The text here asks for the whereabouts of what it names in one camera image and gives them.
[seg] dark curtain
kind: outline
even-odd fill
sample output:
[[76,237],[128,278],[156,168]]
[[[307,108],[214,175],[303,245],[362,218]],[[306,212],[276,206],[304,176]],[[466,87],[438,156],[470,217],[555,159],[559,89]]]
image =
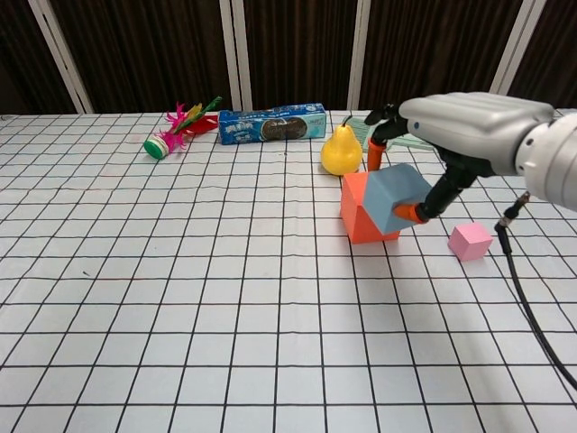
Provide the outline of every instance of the dark curtain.
[[0,114],[76,113],[26,0],[0,0]]
[[244,0],[252,107],[346,108],[356,0]]
[[216,0],[51,0],[93,108],[231,107]]
[[522,0],[371,2],[360,108],[487,91]]
[[577,107],[577,2],[545,4],[509,94]]

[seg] blue cube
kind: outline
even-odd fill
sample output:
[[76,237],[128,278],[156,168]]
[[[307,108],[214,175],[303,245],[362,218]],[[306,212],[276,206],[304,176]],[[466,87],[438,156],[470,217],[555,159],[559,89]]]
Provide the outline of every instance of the blue cube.
[[408,164],[391,165],[371,171],[362,206],[382,234],[413,226],[413,221],[399,218],[393,209],[400,204],[416,204],[425,200],[431,185]]

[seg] yellow pear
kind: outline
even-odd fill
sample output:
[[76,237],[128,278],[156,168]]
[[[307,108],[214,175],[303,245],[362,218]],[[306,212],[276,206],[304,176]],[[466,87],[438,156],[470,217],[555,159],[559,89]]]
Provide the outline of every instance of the yellow pear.
[[343,176],[354,173],[362,162],[362,146],[348,124],[337,126],[321,150],[321,164],[329,173]]

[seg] grid paper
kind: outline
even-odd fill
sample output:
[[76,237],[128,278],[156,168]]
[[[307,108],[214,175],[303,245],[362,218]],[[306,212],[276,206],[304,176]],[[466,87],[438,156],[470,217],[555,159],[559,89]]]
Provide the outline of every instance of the grid paper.
[[[574,431],[577,394],[498,243],[471,263],[447,248],[473,217],[492,230],[522,179],[481,180],[398,241],[351,245],[323,140],[210,133],[156,162],[142,143],[165,127],[160,113],[0,123],[0,431]],[[443,172],[434,152],[387,158]],[[577,374],[577,214],[535,200],[511,230]]]

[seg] orange gripper tip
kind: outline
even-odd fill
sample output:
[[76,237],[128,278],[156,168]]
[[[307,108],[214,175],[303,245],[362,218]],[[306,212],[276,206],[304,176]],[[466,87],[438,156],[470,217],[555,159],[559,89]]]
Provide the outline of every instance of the orange gripper tip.
[[379,146],[375,144],[371,139],[369,140],[369,152],[367,158],[367,167],[369,171],[376,171],[380,168],[380,162],[382,160],[382,153],[386,146]]
[[417,215],[417,206],[418,205],[398,205],[393,209],[393,214],[401,219],[423,224],[424,221]]

